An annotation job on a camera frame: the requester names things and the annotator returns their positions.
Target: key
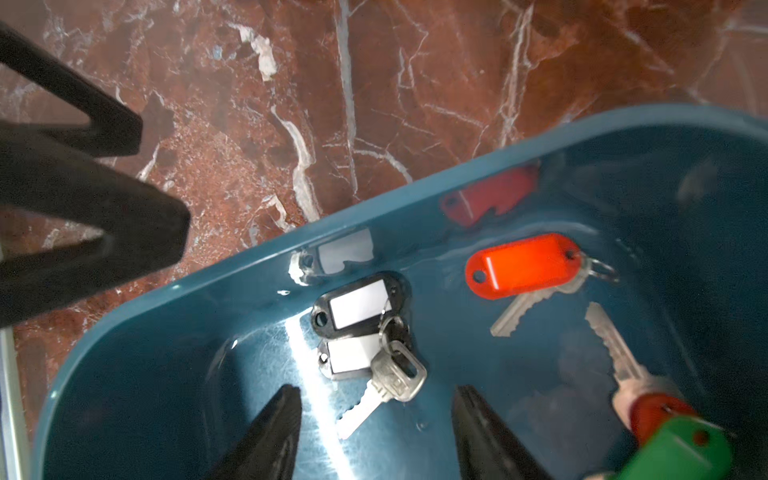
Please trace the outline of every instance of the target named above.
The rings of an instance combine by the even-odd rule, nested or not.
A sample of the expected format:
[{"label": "key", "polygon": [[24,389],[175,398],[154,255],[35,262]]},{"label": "key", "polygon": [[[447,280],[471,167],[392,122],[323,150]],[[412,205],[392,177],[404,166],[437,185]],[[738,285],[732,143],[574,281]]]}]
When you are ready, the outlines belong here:
[{"label": "key", "polygon": [[613,397],[613,405],[624,426],[632,430],[630,418],[632,405],[641,396],[648,393],[665,393],[676,399],[683,398],[683,394],[670,379],[651,375],[645,366],[637,362],[624,337],[616,329],[600,303],[590,302],[584,318],[603,340],[613,360],[614,378],[619,385],[619,390]]},{"label": "key", "polygon": [[533,292],[521,293],[512,300],[509,307],[502,313],[502,315],[491,326],[491,335],[493,336],[510,336],[520,324],[520,319],[525,312],[529,311],[536,303],[542,300],[547,300],[552,297],[555,292],[560,293],[574,293],[577,292],[587,278],[591,274],[592,259],[583,256],[581,268],[576,273],[576,276],[570,282],[564,283],[560,286],[551,286],[541,290],[534,290]]},{"label": "key", "polygon": [[590,258],[573,240],[559,233],[481,250],[469,258],[465,267],[467,284],[475,294],[487,300],[516,296],[491,327],[493,336],[510,336],[536,303],[556,292],[577,292],[589,276],[618,282],[613,267]]},{"label": "key", "polygon": [[[336,432],[340,439],[348,439],[382,403],[391,399],[408,402],[424,385],[427,370],[413,353],[397,340],[389,342],[388,346],[371,360],[372,378],[366,384],[360,402],[344,412],[336,422]],[[413,377],[398,366],[394,355],[404,356],[414,366]]]}]

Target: plastic bin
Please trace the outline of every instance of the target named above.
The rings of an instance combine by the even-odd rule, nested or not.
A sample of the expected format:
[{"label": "plastic bin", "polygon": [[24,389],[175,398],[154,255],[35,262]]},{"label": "plastic bin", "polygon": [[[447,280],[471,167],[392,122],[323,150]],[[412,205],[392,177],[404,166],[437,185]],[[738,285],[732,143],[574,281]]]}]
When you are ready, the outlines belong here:
[{"label": "plastic bin", "polygon": [[[758,478],[768,465],[766,159],[768,125],[742,114],[611,111],[143,295],[103,318],[61,368],[34,478],[200,478],[283,383],[302,389],[294,478],[458,478],[450,399],[461,384],[474,385],[555,478],[620,468],[634,441],[611,408],[611,361],[584,321],[590,301],[639,362],[736,434],[735,472]],[[531,162],[541,165],[538,191],[510,211],[492,208],[474,223],[445,214],[446,195]],[[589,280],[528,311],[511,337],[492,337],[509,301],[472,294],[467,259],[552,231],[615,266],[621,284]],[[412,334],[429,378],[412,402],[385,404],[340,441],[335,419],[366,380],[334,385],[321,375],[309,308],[382,270],[412,288]]]}]

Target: key tag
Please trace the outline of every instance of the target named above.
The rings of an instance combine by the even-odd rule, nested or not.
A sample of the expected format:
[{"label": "key tag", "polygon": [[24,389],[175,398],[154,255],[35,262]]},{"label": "key tag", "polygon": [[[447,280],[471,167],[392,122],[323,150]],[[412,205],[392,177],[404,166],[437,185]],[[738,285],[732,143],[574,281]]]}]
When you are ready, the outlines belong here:
[{"label": "key tag", "polygon": [[580,275],[618,282],[612,266],[590,258],[559,233],[481,250],[469,257],[465,268],[470,290],[487,300],[560,286]]}]

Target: key ring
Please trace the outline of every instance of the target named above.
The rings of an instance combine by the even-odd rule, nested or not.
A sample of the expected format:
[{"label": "key ring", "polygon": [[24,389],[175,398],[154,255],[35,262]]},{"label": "key ring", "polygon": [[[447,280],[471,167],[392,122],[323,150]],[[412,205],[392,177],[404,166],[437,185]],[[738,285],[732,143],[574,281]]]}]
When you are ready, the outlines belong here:
[{"label": "key ring", "polygon": [[397,323],[403,329],[407,328],[406,323],[402,321],[400,315],[389,315],[384,317],[384,312],[382,312],[382,317],[379,321],[379,346],[381,346],[381,349],[384,350],[387,355],[392,355],[392,349],[389,348],[389,336],[386,334],[386,328],[391,322]]},{"label": "key ring", "polygon": [[[599,278],[600,280],[605,280],[611,283],[619,283],[619,272],[617,272],[615,268],[608,265],[607,263],[601,262],[600,260],[596,260],[594,258],[590,258],[589,263],[590,263],[589,265],[590,276],[593,276],[595,278]],[[596,266],[600,267],[604,271],[601,272],[601,271],[595,270],[594,268]]]}]

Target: marble surface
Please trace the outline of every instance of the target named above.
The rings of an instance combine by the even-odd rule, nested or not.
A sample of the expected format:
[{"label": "marble surface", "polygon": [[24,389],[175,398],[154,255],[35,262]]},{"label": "marble surface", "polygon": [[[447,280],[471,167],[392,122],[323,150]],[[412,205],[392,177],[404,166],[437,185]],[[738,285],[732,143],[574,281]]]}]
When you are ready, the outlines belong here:
[{"label": "marble surface", "polygon": [[[193,214],[178,265],[15,328],[28,429],[117,305],[473,157],[653,101],[768,112],[760,0],[0,0],[0,19],[144,119],[104,158]],[[0,69],[0,117],[84,121]],[[87,227],[0,210],[6,256]]]}]

